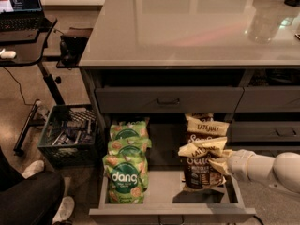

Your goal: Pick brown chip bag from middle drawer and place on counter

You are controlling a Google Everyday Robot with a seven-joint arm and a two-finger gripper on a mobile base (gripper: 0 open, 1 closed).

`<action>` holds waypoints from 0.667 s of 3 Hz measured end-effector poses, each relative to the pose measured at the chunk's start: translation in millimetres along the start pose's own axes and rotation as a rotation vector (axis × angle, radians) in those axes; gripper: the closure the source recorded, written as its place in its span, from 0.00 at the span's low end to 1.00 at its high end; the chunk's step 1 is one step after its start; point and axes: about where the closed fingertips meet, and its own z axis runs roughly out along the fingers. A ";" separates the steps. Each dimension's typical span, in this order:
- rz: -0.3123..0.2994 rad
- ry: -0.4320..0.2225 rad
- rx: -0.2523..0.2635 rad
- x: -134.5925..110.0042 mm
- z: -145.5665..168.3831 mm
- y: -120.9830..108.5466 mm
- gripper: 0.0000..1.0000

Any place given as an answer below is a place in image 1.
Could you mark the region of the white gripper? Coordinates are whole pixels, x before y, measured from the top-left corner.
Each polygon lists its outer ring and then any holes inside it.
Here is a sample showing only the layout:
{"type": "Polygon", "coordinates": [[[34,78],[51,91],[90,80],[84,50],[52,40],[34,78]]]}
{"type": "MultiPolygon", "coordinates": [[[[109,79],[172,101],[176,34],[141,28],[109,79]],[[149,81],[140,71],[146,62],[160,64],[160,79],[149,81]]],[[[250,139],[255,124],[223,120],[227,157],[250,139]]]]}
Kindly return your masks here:
{"type": "Polygon", "coordinates": [[[248,150],[225,149],[222,158],[210,158],[209,164],[223,175],[231,175],[236,180],[248,181],[248,162],[255,153],[248,150]]]}

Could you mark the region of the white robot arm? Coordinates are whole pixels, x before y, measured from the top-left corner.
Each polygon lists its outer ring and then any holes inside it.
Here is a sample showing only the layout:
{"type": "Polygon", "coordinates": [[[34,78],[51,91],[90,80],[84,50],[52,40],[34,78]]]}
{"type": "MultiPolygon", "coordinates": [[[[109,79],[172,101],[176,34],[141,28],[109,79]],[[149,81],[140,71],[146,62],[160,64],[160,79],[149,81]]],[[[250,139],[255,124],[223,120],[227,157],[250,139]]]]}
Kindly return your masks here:
{"type": "Polygon", "coordinates": [[[300,195],[300,155],[285,152],[276,157],[249,150],[230,150],[221,158],[210,158],[210,165],[236,180],[255,182],[292,198],[300,195]]]}

